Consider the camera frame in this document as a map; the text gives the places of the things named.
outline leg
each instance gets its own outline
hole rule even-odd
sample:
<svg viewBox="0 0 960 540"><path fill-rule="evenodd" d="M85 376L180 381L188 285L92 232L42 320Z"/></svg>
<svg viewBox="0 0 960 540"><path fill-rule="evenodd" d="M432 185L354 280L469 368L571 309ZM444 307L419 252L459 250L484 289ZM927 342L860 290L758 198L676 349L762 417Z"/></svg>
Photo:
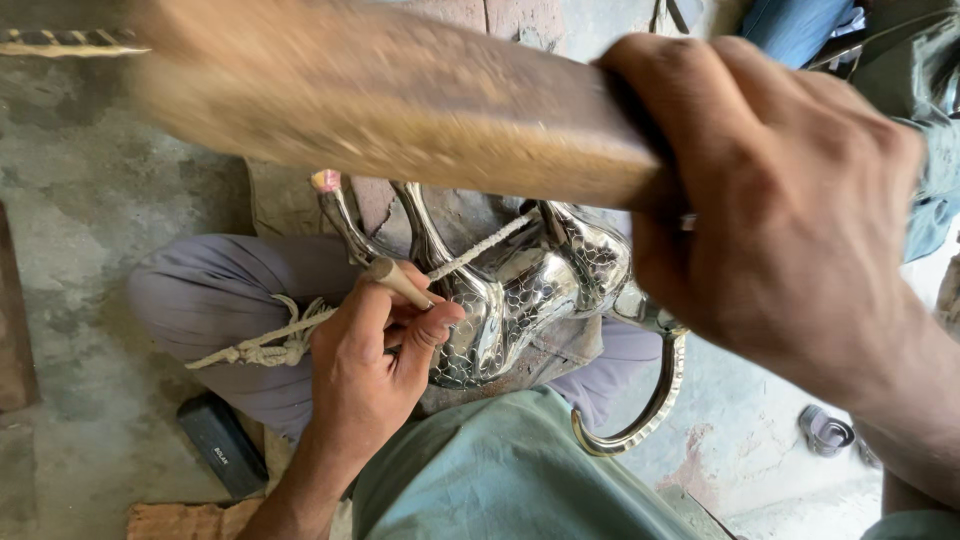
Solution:
<svg viewBox="0 0 960 540"><path fill-rule="evenodd" d="M827 43L852 7L853 0L755 0L740 35L798 69Z"/></svg>
<svg viewBox="0 0 960 540"><path fill-rule="evenodd" d="M160 349L184 362L285 326L287 308L318 296L339 304L361 269L334 236L256 238L211 234L174 242L128 279L136 317ZM310 420L312 358L297 366L212 365L197 378L228 403L296 441Z"/></svg>
<svg viewBox="0 0 960 540"><path fill-rule="evenodd" d="M601 332L603 354L547 383L580 411L587 430L607 423L613 398L631 385L644 363L660 359L662 348L655 333L612 319L603 320Z"/></svg>

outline knee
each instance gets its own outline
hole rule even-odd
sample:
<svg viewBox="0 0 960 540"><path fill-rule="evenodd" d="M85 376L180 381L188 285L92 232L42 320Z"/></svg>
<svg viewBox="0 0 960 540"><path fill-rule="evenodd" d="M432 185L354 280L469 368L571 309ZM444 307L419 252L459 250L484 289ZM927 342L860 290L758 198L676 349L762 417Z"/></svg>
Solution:
<svg viewBox="0 0 960 540"><path fill-rule="evenodd" d="M229 243L220 234L176 240L140 260L127 276L127 298L133 314L144 323L167 318L164 313L183 308L194 298L192 289L216 275Z"/></svg>

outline man's right hand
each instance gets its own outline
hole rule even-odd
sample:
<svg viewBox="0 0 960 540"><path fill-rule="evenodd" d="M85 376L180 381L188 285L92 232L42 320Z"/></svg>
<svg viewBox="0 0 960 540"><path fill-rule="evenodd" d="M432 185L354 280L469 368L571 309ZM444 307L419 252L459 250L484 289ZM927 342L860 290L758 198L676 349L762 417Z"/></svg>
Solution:
<svg viewBox="0 0 960 540"><path fill-rule="evenodd" d="M693 233L635 215L640 286L832 403L855 410L909 383L917 340L938 331L898 271L918 134L738 38L637 34L599 65L660 125L696 213Z"/></svg>

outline knotted rope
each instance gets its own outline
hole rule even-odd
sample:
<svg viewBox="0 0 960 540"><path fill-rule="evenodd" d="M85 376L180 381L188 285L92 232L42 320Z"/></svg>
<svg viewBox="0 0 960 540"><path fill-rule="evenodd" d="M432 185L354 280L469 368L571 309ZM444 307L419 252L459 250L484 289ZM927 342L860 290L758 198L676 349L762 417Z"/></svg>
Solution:
<svg viewBox="0 0 960 540"><path fill-rule="evenodd" d="M427 277L430 278L430 282L435 282L451 272L455 272L466 266L472 260L479 257L481 253L487 251L503 241L507 236L516 232L519 228L533 221L537 214L538 210L536 208L528 211L504 225L503 228L496 233L481 240L477 245L468 249L463 255L428 273ZM190 362L186 364L186 367L188 369L200 369L215 364L220 360L225 360L231 364L240 361L245 364L260 364L264 366L295 366L299 364L300 359L303 358L303 354L306 353L310 347L310 334L313 333L313 330L323 321L329 319L337 308L325 306L324 299L317 298L310 303L301 318L300 309L293 299L282 294L273 294L270 297L280 300L290 309L290 323L287 324L287 326L279 330L267 332L260 337L248 339L238 345L227 347L206 358ZM290 337L283 342L283 345L273 347L265 346L267 343L287 335Z"/></svg>

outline metal camel figurine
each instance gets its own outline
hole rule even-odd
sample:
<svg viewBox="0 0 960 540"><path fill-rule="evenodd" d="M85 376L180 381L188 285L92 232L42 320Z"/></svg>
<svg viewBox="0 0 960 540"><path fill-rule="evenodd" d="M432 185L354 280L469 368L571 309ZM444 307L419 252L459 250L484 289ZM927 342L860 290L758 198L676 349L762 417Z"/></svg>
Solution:
<svg viewBox="0 0 960 540"><path fill-rule="evenodd" d="M424 271L456 257L441 239L419 184L392 183L413 230L410 259ZM397 254L368 239L354 224L339 188L322 197L324 213L347 242L352 257L369 263ZM676 399L683 378L684 329L640 291L633 280L631 248L618 231L566 203L537 201L540 219L491 249L492 270L466 264L436 281L433 292L467 312L435 353L430 381L447 388L493 382L509 371L520 351L553 322L605 314L663 337L660 380L649 404L626 429L599 437L574 432L596 455L626 452L653 431Z"/></svg>

